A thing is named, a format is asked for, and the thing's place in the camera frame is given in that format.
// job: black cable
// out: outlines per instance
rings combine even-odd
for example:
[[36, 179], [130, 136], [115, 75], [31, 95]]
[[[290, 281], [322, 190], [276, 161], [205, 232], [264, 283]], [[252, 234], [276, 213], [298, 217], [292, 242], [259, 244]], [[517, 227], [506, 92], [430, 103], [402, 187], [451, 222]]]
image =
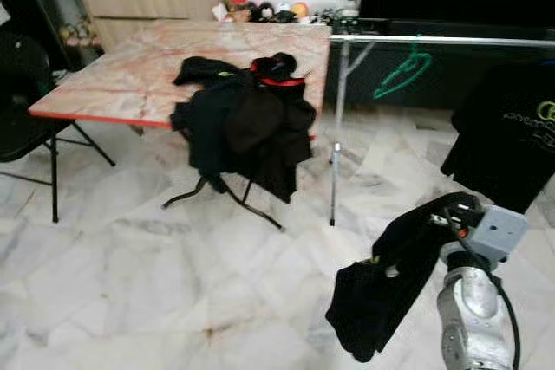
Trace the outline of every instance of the black cable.
[[520, 331], [519, 331], [519, 324], [517, 323], [517, 316], [514, 314], [513, 305], [511, 304], [511, 300], [509, 300], [509, 296], [506, 294], [505, 290], [501, 286], [499, 280], [492, 275], [492, 272], [489, 270], [489, 266], [484, 262], [484, 260], [480, 257], [478, 253], [474, 251], [472, 247], [459, 235], [459, 231], [449, 213], [449, 209], [445, 208], [443, 210], [445, 213], [445, 218], [449, 223], [449, 227], [451, 231], [455, 235], [456, 239], [459, 241], [460, 245], [463, 247], [464, 250], [472, 257], [472, 259], [480, 266], [480, 269], [486, 273], [489, 280], [492, 282], [493, 286], [498, 290], [503, 302], [506, 305], [507, 312], [509, 313], [509, 318], [511, 320], [511, 326], [513, 327], [513, 338], [514, 338], [514, 357], [513, 357], [513, 370], [519, 370], [520, 366]]

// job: wooden cabinet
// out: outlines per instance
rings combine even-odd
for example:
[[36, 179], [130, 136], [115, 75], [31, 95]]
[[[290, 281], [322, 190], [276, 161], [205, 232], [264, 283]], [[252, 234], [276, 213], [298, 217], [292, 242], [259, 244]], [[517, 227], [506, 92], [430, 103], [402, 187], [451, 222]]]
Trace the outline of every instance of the wooden cabinet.
[[213, 20], [221, 0], [83, 0], [107, 52], [155, 19]]

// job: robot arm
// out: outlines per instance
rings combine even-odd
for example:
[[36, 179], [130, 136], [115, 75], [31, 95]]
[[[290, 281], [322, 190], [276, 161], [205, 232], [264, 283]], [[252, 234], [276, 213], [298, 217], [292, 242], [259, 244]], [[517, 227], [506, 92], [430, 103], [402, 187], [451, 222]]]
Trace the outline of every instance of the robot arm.
[[527, 231], [526, 218], [497, 206], [470, 211], [461, 205], [453, 216], [432, 218], [436, 224], [456, 227], [464, 240], [441, 249], [441, 259], [448, 266], [437, 300], [443, 360], [448, 370], [516, 370], [502, 332], [502, 298], [484, 267], [492, 270], [506, 260]]

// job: marble table top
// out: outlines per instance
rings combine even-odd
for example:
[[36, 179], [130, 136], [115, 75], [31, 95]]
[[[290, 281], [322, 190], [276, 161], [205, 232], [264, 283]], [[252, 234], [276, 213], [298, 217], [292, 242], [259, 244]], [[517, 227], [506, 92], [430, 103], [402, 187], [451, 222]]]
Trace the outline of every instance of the marble table top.
[[35, 103], [35, 116], [96, 120], [169, 128], [176, 102], [199, 86], [174, 86], [181, 62], [190, 56], [223, 60], [247, 68], [277, 52], [297, 59], [295, 76], [305, 76], [305, 99], [321, 112], [330, 29], [295, 23], [158, 21]]

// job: black clothing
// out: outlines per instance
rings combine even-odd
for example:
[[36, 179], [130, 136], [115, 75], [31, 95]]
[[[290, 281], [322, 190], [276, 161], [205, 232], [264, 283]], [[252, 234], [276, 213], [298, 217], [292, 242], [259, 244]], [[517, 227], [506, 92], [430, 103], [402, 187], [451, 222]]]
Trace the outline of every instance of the black clothing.
[[[448, 206], [474, 208], [464, 192], [448, 194], [398, 217], [372, 247], [373, 262], [339, 270], [326, 319], [343, 348], [360, 362], [381, 352], [412, 307], [434, 270], [441, 246], [453, 241], [450, 230], [428, 220]], [[394, 265], [399, 272], [387, 277]]]
[[286, 54], [259, 58], [248, 70], [192, 57], [183, 61], [175, 84], [205, 89], [171, 116], [173, 130], [192, 134], [190, 164], [211, 185], [221, 172], [238, 172], [284, 202], [296, 187], [296, 165], [310, 158], [308, 129], [316, 118], [303, 99], [304, 79], [291, 78], [297, 62]]
[[460, 135], [441, 171], [524, 213], [555, 173], [555, 67], [494, 69], [455, 112], [453, 126]]

